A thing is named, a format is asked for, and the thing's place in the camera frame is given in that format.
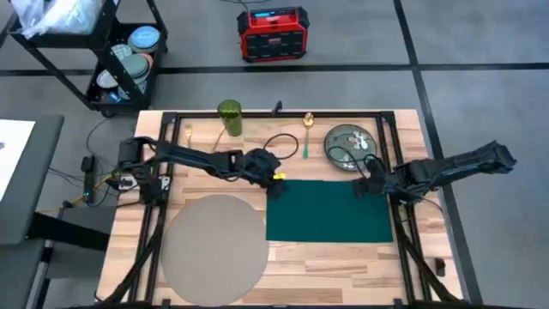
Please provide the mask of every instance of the concrete floor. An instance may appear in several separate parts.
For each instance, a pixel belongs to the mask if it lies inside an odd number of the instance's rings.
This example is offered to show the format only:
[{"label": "concrete floor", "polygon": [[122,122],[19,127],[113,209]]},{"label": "concrete floor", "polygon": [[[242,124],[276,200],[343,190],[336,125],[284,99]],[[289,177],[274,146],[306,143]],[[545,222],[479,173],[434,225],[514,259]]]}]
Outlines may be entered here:
[{"label": "concrete floor", "polygon": [[[421,64],[549,62],[549,3],[544,0],[403,0]],[[171,31],[165,67],[244,65],[238,57],[237,4],[217,0],[162,0]],[[407,52],[390,0],[273,0],[252,9],[303,5],[310,13],[309,53],[287,64],[407,64]],[[0,25],[9,18],[0,2]],[[121,21],[151,21],[145,2],[122,1]],[[89,52],[47,51],[63,69],[90,69]],[[0,70],[42,69],[11,38],[0,49]],[[263,65],[280,65],[272,63]],[[519,160],[506,176],[455,183],[456,201],[485,303],[549,307],[549,86],[546,70],[423,72],[446,155],[493,139]],[[87,76],[73,76],[85,88]],[[411,72],[302,72],[162,75],[154,109],[214,108],[233,98],[246,108],[415,108],[421,112]],[[101,120],[50,76],[0,77],[0,114],[59,113],[65,125],[52,166],[78,174],[89,130]],[[134,118],[115,118],[95,133],[92,148],[114,161],[117,144],[132,134]],[[50,176],[39,209],[58,206],[80,190]],[[110,200],[106,206],[112,206]],[[112,212],[89,223],[110,224]],[[100,270],[101,256],[83,254]],[[58,261],[66,261],[57,256]],[[58,263],[46,308],[94,301],[99,271]]]}]

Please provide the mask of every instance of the wooden table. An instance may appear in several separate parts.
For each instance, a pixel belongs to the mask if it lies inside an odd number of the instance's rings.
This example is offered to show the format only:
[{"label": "wooden table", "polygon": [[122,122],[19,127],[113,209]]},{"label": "wooden table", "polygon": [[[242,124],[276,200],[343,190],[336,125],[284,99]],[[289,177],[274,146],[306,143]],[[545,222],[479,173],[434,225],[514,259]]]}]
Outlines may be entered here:
[{"label": "wooden table", "polygon": [[[158,138],[162,112],[141,112],[136,126],[136,136]],[[415,110],[395,110],[398,134],[405,161],[427,156],[424,138]],[[191,147],[211,152],[215,140],[223,129],[217,118],[190,118],[184,120],[192,126]],[[323,139],[338,124],[356,124],[367,129],[379,145],[376,124],[370,118],[316,118],[310,130],[310,158],[301,156],[305,129],[298,118],[246,118],[244,133],[239,137],[224,134],[217,151],[242,149],[244,152],[260,148],[267,139],[278,133],[291,133],[300,141],[298,153],[283,161],[277,171],[288,179],[356,179],[357,173],[345,173],[333,167],[323,152]],[[395,164],[389,129],[385,129],[391,164]],[[188,145],[181,128],[179,144]],[[269,151],[277,156],[292,152],[292,140],[275,140]],[[265,219],[266,197],[264,190],[243,180],[229,183],[208,176],[204,171],[176,166],[169,199],[169,221],[197,198],[211,194],[230,194],[249,203]],[[135,201],[138,192],[125,193],[120,203]],[[437,194],[427,198],[438,203]],[[441,212],[430,203],[416,206],[417,222],[423,253],[427,263],[434,267],[434,258],[446,262],[446,277],[440,278],[449,291],[461,297],[462,292],[455,271],[448,234]],[[136,256],[137,241],[142,224],[143,207],[136,205],[117,210],[112,236],[106,253],[97,295],[103,299],[122,281]],[[413,261],[414,289],[421,296],[419,279]],[[148,266],[142,272],[138,299],[142,300]],[[320,244],[271,241],[267,268],[257,285],[241,300],[242,305],[302,304],[302,305],[390,305],[393,299],[406,299],[396,242],[383,244]],[[167,284],[161,264],[154,292],[154,304],[171,299],[173,305],[189,305]]]}]

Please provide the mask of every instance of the round gray mat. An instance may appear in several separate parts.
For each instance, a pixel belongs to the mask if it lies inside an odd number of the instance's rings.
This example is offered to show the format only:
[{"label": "round gray mat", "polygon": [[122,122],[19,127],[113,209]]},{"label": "round gray mat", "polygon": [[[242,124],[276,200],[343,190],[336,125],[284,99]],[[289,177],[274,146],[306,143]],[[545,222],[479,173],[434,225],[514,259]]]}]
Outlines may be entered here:
[{"label": "round gray mat", "polygon": [[227,195],[201,198],[173,218],[160,261],[170,287],[200,306],[223,306],[244,297],[267,265],[262,218]]}]

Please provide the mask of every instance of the green cloth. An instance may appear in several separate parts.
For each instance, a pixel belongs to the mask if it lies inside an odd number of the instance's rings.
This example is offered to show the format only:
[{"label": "green cloth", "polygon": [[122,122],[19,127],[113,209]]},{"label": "green cloth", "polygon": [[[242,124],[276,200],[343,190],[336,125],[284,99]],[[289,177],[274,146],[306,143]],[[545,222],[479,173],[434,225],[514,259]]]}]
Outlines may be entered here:
[{"label": "green cloth", "polygon": [[267,240],[392,242],[385,195],[358,199],[350,181],[286,180],[267,200]]}]

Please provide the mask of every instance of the green cup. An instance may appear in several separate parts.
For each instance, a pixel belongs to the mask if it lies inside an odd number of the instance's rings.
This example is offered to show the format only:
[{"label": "green cup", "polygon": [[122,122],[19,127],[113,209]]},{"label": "green cup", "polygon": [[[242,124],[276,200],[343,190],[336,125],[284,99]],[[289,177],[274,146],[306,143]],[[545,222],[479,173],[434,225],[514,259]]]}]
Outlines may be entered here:
[{"label": "green cup", "polygon": [[224,100],[217,106],[225,125],[225,130],[230,136],[242,134],[242,107],[236,100]]}]

